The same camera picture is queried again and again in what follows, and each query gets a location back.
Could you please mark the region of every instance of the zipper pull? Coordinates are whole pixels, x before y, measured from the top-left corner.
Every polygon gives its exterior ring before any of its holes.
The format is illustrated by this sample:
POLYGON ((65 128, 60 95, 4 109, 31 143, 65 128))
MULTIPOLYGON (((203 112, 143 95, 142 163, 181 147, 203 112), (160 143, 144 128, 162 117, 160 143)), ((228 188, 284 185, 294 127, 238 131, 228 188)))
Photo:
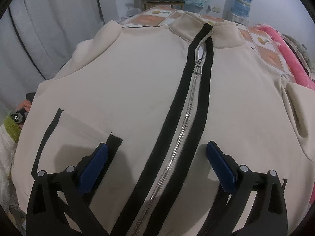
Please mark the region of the zipper pull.
POLYGON ((202 56, 204 54, 204 49, 200 46, 198 49, 198 60, 196 60, 194 73, 197 75, 202 75, 202 56))

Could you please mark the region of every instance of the chair seat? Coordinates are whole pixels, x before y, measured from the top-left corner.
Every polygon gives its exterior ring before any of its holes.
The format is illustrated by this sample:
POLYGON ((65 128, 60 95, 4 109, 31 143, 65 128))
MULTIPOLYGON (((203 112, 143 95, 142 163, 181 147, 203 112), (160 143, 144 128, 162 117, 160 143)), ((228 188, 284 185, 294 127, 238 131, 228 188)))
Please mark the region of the chair seat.
POLYGON ((171 3, 185 3, 185 0, 144 0, 145 3, 159 3, 159 2, 171 2, 171 3))

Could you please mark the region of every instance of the jacket collar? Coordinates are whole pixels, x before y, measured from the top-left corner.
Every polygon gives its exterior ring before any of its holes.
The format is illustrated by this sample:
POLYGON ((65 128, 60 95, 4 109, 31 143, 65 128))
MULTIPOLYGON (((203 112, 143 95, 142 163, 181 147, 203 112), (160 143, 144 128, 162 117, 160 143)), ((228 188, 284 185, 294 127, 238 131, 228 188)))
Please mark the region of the jacket collar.
MULTIPOLYGON (((207 23, 201 18, 185 12, 169 25, 169 29, 186 41, 192 42, 204 24, 207 23)), ((214 49, 233 48, 245 44, 245 39, 234 22, 214 24, 211 37, 214 49)))

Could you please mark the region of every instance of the hand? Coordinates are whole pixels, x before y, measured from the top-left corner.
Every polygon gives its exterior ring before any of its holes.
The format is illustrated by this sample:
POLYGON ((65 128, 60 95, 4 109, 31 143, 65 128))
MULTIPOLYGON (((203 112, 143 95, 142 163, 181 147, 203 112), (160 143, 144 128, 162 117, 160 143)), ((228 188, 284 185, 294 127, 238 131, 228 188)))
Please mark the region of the hand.
POLYGON ((30 101, 28 101, 27 99, 25 99, 21 104, 19 104, 19 106, 15 109, 15 111, 18 111, 18 110, 24 108, 25 111, 29 112, 31 105, 32 105, 32 103, 30 101))

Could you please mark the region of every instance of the curtain fold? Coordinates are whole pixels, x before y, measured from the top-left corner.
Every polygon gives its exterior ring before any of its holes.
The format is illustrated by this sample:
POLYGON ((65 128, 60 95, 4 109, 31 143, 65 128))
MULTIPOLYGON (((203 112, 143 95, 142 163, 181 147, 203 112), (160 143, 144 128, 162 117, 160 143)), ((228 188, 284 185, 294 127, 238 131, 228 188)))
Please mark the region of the curtain fold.
POLYGON ((104 15, 99 0, 11 2, 0 20, 0 123, 56 75, 78 43, 94 38, 104 15))

